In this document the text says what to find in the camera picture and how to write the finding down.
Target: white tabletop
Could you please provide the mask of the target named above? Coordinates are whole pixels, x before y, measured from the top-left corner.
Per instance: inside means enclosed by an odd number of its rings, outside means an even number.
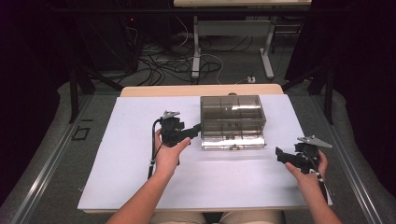
[[[174,0],[175,7],[309,6],[311,0]]]
[[[294,154],[297,137],[304,136],[289,97],[279,94],[260,98],[267,119],[263,130],[267,146],[258,150],[202,151],[200,136],[192,139],[157,210],[306,206],[296,180],[276,161],[276,147]],[[144,184],[151,156],[152,123],[164,110],[179,111],[186,129],[200,123],[199,96],[118,98],[78,209],[117,210]]]

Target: desk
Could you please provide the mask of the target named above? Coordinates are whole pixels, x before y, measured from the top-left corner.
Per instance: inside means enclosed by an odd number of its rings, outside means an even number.
[[[247,84],[125,88],[112,112],[78,209],[87,213],[116,211],[143,185],[149,170],[151,126],[165,109],[179,111],[181,121],[190,128],[200,122],[199,95],[229,92],[260,94],[268,145],[258,150],[202,151],[200,137],[192,139],[180,155],[181,164],[157,210],[306,207],[294,177],[276,161],[275,147],[293,153],[297,137],[304,136],[290,100],[278,85]]]
[[[175,7],[282,7],[310,6],[311,0],[175,0]],[[199,35],[258,35],[266,36],[264,48],[260,49],[262,64],[267,78],[274,72],[268,58],[269,48],[274,35],[276,17],[270,21],[198,21],[194,17],[194,59],[192,78],[199,77],[200,56]]]

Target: person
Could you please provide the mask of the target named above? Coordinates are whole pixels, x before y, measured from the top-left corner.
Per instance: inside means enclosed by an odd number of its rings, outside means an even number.
[[[169,180],[174,174],[178,157],[185,147],[190,144],[187,137],[174,147],[167,147],[162,144],[160,138],[161,130],[155,133],[155,147],[157,150],[156,169],[152,177],[132,196],[109,220],[113,223],[205,223],[205,218],[201,213],[154,213],[157,203],[163,195]],[[321,163],[319,172],[325,178],[328,161],[326,156],[319,151]],[[308,205],[311,216],[316,224],[341,223],[337,215],[332,211],[322,196],[316,174],[305,175],[294,167],[291,163],[285,164],[286,168],[296,178],[298,187]],[[244,223],[244,224],[269,224],[281,223],[280,212],[261,211],[241,211],[224,213],[220,223]]]

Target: person's right arm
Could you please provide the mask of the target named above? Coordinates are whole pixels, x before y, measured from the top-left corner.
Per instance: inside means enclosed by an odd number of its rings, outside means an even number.
[[[318,169],[324,179],[328,162],[326,156],[321,151],[319,151],[319,156],[321,162]],[[289,162],[287,162],[285,166],[297,179],[298,186],[303,194],[306,204],[308,205],[314,222],[316,224],[342,223],[323,198],[317,175],[315,173],[305,175]]]

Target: human arm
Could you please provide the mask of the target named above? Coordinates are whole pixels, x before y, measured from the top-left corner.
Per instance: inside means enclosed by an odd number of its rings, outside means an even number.
[[[323,152],[319,151],[318,153],[320,156],[320,164],[318,169],[324,179],[328,161]],[[329,205],[327,205],[326,200],[323,198],[317,175],[315,173],[305,175],[289,162],[287,162],[285,166],[297,179],[298,186],[301,193],[303,194],[306,204],[308,204],[308,208],[311,212],[314,222],[316,224],[341,223],[341,220],[332,211]]]
[[[149,223],[158,201],[176,170],[178,156],[190,143],[186,138],[174,147],[161,143],[160,130],[155,133],[155,148],[161,150],[156,157],[156,169],[152,177],[115,213],[107,223]]]

